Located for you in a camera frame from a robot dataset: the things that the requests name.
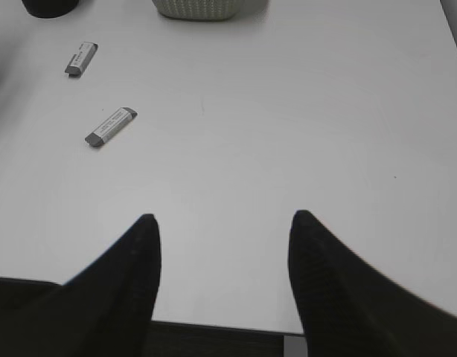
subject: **table surface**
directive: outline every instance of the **table surface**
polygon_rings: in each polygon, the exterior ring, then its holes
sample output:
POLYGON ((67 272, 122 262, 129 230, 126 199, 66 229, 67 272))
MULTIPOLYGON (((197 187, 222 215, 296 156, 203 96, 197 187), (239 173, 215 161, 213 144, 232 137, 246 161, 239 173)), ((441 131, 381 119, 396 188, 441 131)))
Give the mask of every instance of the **table surface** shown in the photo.
POLYGON ((261 0, 221 23, 0 1, 0 276, 64 283, 154 213, 154 319, 298 333, 298 209, 457 315, 457 50, 438 0, 261 0), (83 41, 100 48, 69 79, 83 41), (139 116, 90 148, 121 106, 139 116))

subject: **gray eraser tip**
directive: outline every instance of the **gray eraser tip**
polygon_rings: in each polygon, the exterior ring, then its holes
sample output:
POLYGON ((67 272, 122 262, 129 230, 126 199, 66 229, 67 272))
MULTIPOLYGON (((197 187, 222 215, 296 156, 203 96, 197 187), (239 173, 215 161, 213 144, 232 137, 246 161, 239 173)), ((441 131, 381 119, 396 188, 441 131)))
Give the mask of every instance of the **gray eraser tip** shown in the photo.
POLYGON ((93 132, 85 138, 85 141, 92 147, 100 147, 104 144, 103 139, 93 132))
POLYGON ((134 119, 138 116, 138 113, 135 110, 132 110, 131 108, 128 108, 127 106, 124 106, 123 109, 126 109, 131 114, 132 119, 134 119))
POLYGON ((65 73, 68 73, 70 75, 70 77, 79 77, 82 74, 82 72, 79 68, 71 67, 71 66, 66 68, 65 73))

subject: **eraser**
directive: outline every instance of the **eraser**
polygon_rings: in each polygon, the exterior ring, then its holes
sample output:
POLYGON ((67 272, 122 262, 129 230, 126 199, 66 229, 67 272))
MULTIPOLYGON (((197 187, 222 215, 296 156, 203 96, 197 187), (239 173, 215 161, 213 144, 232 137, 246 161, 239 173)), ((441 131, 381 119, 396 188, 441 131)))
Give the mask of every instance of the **eraser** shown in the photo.
POLYGON ((83 74, 91 62, 93 56, 98 50, 98 45, 92 42, 83 42, 78 48, 76 54, 70 60, 70 63, 66 66, 65 73, 68 73, 70 77, 79 77, 83 74))
POLYGON ((138 113, 131 108, 120 108, 88 135, 85 141, 92 147, 101 147, 137 115, 138 113))

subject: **woven basket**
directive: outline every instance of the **woven basket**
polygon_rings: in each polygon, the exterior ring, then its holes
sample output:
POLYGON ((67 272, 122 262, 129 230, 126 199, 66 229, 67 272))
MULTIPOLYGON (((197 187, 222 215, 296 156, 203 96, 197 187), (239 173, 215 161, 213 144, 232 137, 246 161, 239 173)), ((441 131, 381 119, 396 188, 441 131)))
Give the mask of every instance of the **woven basket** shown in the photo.
POLYGON ((175 19, 225 20, 235 15, 245 0, 153 0, 158 11, 175 19))

